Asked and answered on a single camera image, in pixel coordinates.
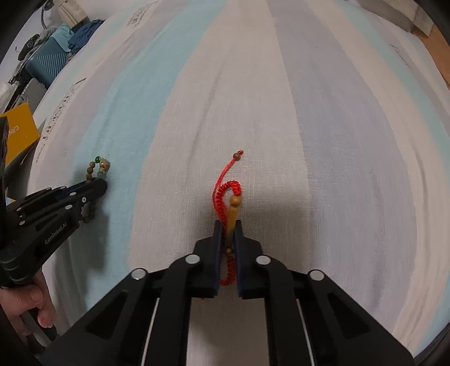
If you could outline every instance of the yellow box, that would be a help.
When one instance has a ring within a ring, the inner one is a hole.
[[[28,103],[18,105],[0,115],[0,117],[4,116],[8,118],[9,124],[8,153],[6,154],[6,165],[8,165],[39,139],[39,132]]]

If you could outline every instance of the red string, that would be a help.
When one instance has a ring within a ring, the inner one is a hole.
[[[242,150],[238,151],[239,155],[242,155],[244,152]],[[230,180],[224,184],[221,185],[222,179],[225,176],[226,172],[231,168],[231,166],[236,162],[236,158],[233,157],[229,163],[225,166],[225,168],[222,170],[222,173],[219,175],[219,178],[217,178],[216,185],[214,186],[214,190],[212,192],[212,205],[214,206],[214,210],[217,213],[217,216],[219,217],[219,220],[222,222],[224,226],[224,230],[226,229],[226,221],[228,212],[225,207],[225,203],[223,202],[223,196],[227,189],[231,188],[233,190],[233,194],[235,196],[240,196],[241,191],[241,185],[239,182],[235,180]],[[219,283],[222,286],[228,286],[231,285],[236,280],[236,265],[234,261],[234,256],[232,254],[229,254],[226,259],[226,267],[227,267],[227,276],[226,279],[220,279]]]

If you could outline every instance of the human hand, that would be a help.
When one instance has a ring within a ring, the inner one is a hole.
[[[0,288],[0,304],[11,325],[20,335],[31,334],[20,318],[20,315],[27,310],[35,307],[39,309],[37,320],[43,328],[51,328],[56,318],[56,310],[42,270],[35,274],[33,283],[23,287]]]

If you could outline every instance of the silver rivet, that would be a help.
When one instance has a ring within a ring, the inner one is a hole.
[[[270,258],[268,256],[258,256],[256,257],[256,263],[260,265],[267,265],[270,263]]]
[[[322,271],[314,270],[314,271],[311,271],[310,277],[314,281],[322,281],[325,278],[325,275],[324,275],[324,273]]]
[[[186,257],[186,263],[196,264],[198,262],[200,262],[200,256],[198,256],[197,254],[189,254]]]
[[[143,279],[147,274],[147,271],[142,268],[136,268],[132,273],[131,276],[134,279]]]

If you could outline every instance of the beige bag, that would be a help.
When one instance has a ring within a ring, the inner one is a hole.
[[[69,28],[73,28],[87,18],[87,14],[75,0],[54,0],[53,3],[58,8],[62,21]]]

